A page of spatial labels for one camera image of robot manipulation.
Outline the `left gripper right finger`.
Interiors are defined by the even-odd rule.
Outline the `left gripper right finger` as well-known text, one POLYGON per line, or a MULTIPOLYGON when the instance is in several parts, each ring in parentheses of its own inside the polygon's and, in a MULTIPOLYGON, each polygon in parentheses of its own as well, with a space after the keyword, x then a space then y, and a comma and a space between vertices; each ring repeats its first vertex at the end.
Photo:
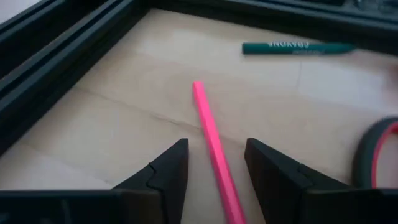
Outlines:
POLYGON ((307 190, 349 188, 255 138, 247 139, 244 159, 266 223, 298 223, 307 190))

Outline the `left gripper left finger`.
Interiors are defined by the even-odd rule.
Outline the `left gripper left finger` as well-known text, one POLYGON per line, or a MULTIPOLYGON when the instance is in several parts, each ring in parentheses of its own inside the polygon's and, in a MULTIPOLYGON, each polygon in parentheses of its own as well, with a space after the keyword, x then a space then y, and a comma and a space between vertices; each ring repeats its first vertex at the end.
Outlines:
POLYGON ((180 223, 188 182, 188 139, 178 140, 114 189, 127 223, 180 223))

